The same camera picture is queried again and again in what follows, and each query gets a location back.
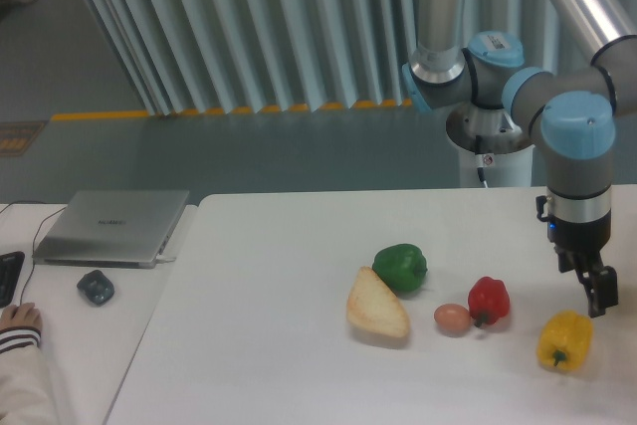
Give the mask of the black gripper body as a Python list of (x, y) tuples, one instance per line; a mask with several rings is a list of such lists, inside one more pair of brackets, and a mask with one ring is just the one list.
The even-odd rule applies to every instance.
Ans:
[(600, 252), (611, 236), (611, 214), (586, 223), (548, 217), (547, 237), (557, 247), (573, 253)]

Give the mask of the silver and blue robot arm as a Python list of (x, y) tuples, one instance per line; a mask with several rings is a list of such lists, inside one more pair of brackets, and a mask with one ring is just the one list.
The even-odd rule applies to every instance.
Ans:
[(417, 108), (453, 108), (447, 134), (477, 159), (539, 150), (547, 186), (537, 218), (596, 318), (618, 303), (601, 252), (611, 233), (614, 119), (636, 108), (636, 27), (617, 0), (550, 1), (587, 68), (557, 76), (529, 67), (521, 42), (498, 31), (463, 44), (464, 0), (418, 0), (417, 44), (402, 71)]

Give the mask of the white sleeved forearm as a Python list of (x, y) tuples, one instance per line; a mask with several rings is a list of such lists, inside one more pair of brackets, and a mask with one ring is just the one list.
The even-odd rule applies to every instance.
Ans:
[(32, 326), (1, 331), (1, 423), (59, 424), (49, 368)]

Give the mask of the person's hand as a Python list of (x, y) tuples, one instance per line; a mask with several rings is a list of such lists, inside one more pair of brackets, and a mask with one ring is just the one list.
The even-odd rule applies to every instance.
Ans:
[(10, 328), (28, 328), (41, 332), (43, 319), (40, 310), (34, 303), (25, 303), (20, 306), (7, 306), (1, 313), (1, 330)]

